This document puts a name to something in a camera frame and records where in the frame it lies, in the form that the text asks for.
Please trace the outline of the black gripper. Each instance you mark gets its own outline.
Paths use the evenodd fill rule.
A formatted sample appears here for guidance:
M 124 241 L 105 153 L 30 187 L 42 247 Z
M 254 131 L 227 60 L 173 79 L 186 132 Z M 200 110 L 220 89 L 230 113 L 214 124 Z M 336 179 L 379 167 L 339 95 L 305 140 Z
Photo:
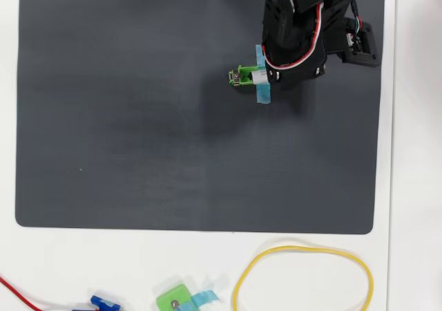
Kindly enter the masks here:
M 288 45 L 280 45 L 274 38 L 262 39 L 263 51 L 267 59 L 275 66 L 292 64 L 307 56 L 312 47 L 313 37 L 302 37 L 298 41 L 291 41 Z M 278 70 L 265 62 L 267 78 L 271 85 L 281 85 L 284 90 L 309 79 L 315 79 L 325 73 L 327 54 L 323 38 L 319 37 L 311 55 L 299 66 L 287 70 Z

